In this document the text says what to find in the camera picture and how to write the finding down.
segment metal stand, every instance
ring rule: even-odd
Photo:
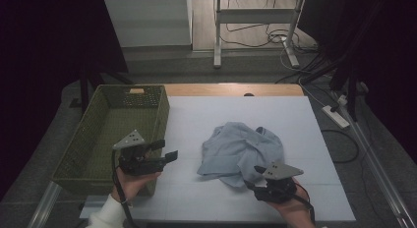
[[[294,14],[292,15],[290,27],[288,30],[288,35],[286,37],[282,37],[282,44],[284,45],[285,52],[287,53],[289,62],[291,63],[291,67],[298,69],[300,68],[300,64],[298,63],[297,57],[294,54],[294,49],[291,46],[292,36],[294,34],[294,30],[297,27],[298,18],[300,17],[301,7],[303,6],[304,0],[297,0],[297,4],[295,5]]]
[[[290,24],[286,38],[282,39],[285,51],[291,62],[292,68],[299,68],[297,57],[292,49],[291,42],[297,21],[300,17],[304,0],[297,0],[295,9],[223,9],[220,8],[220,0],[217,0],[215,16],[215,43],[214,43],[214,67],[221,67],[221,24]]]

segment white table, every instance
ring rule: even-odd
[[[285,163],[304,170],[296,179],[308,190],[317,221],[354,221],[310,102],[305,96],[170,96],[166,152],[178,159],[165,166],[152,198],[136,198],[134,219],[145,222],[282,223],[252,191],[234,189],[196,172],[202,143],[215,127],[243,122],[280,137]],[[107,197],[89,196],[81,218],[99,210]]]

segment blue cloth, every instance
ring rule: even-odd
[[[203,162],[197,173],[219,178],[232,187],[243,187],[243,180],[256,183],[263,178],[254,166],[268,167],[283,160],[281,140],[269,130],[256,131],[243,123],[229,122],[214,129],[203,143]]]

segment green basket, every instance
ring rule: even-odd
[[[52,181],[75,195],[109,194],[112,146],[134,130],[147,143],[164,139],[168,114],[163,85],[100,85]],[[161,151],[149,157],[160,157]],[[139,196],[152,196],[155,186],[156,181],[147,183]]]

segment table leg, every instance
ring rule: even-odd
[[[220,40],[220,0],[217,0],[215,11],[215,44],[214,44],[214,67],[221,67],[221,40]]]
[[[303,6],[304,0],[297,0],[297,4],[295,5],[294,14],[292,15],[291,24],[289,26],[288,35],[286,37],[282,37],[282,43],[285,48],[285,52],[287,53],[288,59],[291,63],[292,68],[300,68],[300,64],[298,63],[297,57],[294,54],[294,50],[292,48],[292,36],[294,34],[295,28],[297,28],[298,18],[300,17],[301,7]]]

